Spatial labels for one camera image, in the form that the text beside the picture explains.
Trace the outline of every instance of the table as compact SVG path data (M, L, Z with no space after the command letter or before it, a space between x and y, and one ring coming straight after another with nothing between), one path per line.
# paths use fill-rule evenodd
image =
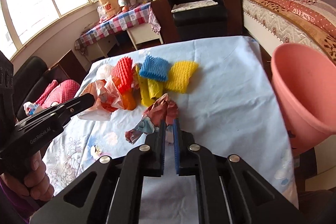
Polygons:
M171 64L178 60L199 64L186 94L168 92L179 107L182 130L193 133L196 143L216 155L240 155L290 201L297 201L288 134L262 67L257 41L250 37L215 37L125 55L133 63L143 63L147 54ZM77 95L96 80L101 65L114 66L125 55L94 63ZM95 161L93 146L103 155L117 158L142 144L144 135L132 145L125 141L125 131L138 124L144 110L141 105L133 111L119 109L108 122L73 117L43 159L55 193ZM172 145L166 144L164 175L144 179L139 223L198 223L194 178L176 175Z
M161 27L156 20L151 3L140 5L125 13L120 13L93 27L75 41L75 49L80 50L83 55L86 55L85 49L88 45L94 44L100 39L108 37L110 34L125 31L145 23L149 23L152 31L158 36L160 35Z

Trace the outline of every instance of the pink plastic basin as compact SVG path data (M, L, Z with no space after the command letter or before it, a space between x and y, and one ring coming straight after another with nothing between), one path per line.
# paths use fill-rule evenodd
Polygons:
M273 52L272 85L288 130L293 155L336 133L336 66L301 44L285 43Z

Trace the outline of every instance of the checkered tablecloth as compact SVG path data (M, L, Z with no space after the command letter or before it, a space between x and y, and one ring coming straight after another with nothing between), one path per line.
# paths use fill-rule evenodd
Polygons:
M94 44L110 34L125 31L144 23L151 24L152 30L156 34L160 33L161 27L153 13L151 3L140 5L93 27L76 40L75 49L80 50L83 55L86 55L86 47L88 45Z

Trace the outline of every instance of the wooden cabinet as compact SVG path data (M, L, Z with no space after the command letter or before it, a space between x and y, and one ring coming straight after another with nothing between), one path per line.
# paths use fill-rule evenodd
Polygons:
M72 51L68 51L50 70L55 68L61 69L69 79L75 80L78 84L81 84L87 75Z

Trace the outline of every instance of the black leather armchair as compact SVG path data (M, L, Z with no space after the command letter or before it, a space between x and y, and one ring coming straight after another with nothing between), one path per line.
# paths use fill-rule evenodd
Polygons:
M13 106L19 121L27 117L23 104L36 102L54 79L61 83L68 76L59 67L48 70L46 63L37 56L31 56L19 68L13 77Z
M171 8L176 4L200 0L168 0ZM218 5L173 13L173 19L182 41L221 37L227 35L228 12L224 0L213 0Z

